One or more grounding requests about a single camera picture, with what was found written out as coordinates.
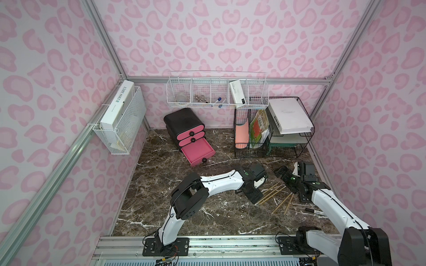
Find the pink bottom drawer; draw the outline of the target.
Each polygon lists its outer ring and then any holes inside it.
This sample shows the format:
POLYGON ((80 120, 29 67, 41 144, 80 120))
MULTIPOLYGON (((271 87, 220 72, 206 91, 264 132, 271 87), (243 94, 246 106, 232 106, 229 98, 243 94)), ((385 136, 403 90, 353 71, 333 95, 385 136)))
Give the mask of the pink bottom drawer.
POLYGON ((216 154, 216 151, 204 137, 182 147, 181 151, 187 158, 191 167, 207 162, 209 158, 216 154))

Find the black pink drawer cabinet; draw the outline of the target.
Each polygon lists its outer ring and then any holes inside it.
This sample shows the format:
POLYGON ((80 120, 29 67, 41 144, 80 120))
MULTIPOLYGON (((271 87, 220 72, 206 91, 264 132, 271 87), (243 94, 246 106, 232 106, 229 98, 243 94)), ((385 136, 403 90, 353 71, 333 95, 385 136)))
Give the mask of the black pink drawer cabinet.
POLYGON ((177 135, 198 125, 204 125, 204 123, 190 108, 183 108, 166 115, 164 117, 164 123, 171 139, 181 153, 182 147, 179 147, 178 145, 179 140, 176 138, 177 135))

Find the pink top drawer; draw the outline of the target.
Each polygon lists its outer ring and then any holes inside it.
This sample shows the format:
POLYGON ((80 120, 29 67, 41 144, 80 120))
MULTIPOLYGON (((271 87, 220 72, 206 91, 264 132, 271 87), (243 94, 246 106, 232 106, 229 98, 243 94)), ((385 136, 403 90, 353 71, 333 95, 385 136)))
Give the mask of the pink top drawer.
POLYGON ((204 130, 204 128, 205 128, 205 126, 204 126, 203 124, 198 125, 198 126, 196 126, 196 127, 193 127, 193 128, 191 128, 191 129, 188 129, 188 130, 186 130, 186 131, 184 131, 184 132, 180 133, 179 135, 177 135, 177 137, 176 137, 176 138, 177 138, 177 140, 179 140, 179 141, 184 140, 184 139, 187 139, 187 138, 189 138, 189 137, 194 136, 195 134, 197 134, 197 133, 199 133, 199 132, 202 132, 202 131, 204 130))

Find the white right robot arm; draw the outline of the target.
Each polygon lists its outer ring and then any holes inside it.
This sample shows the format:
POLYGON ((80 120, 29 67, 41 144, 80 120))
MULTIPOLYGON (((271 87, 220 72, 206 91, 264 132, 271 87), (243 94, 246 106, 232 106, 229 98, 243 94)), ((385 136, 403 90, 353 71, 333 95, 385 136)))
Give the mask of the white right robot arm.
POLYGON ((357 217, 320 181, 313 164, 298 162, 294 171, 287 166, 274 170, 277 178, 302 202, 317 206, 338 229, 341 239, 331 237, 318 227, 301 226, 294 245, 302 253, 321 252, 340 266, 392 265, 389 238, 380 228, 373 228, 357 217))

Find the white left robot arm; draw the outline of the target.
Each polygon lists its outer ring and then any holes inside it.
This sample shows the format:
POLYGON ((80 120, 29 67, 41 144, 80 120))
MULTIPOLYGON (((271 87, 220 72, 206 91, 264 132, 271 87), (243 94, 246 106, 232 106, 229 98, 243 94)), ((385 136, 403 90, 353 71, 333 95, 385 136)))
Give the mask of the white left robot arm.
POLYGON ((248 168, 239 166, 216 176, 200 176, 195 172, 189 174, 172 191, 164 224, 153 233, 153 238, 143 240, 142 256, 165 256, 167 259, 187 256, 190 239, 179 237, 178 233, 185 221, 196 215, 209 197, 237 191, 256 204, 264 196, 261 187, 267 179, 266 170, 258 163, 248 168))

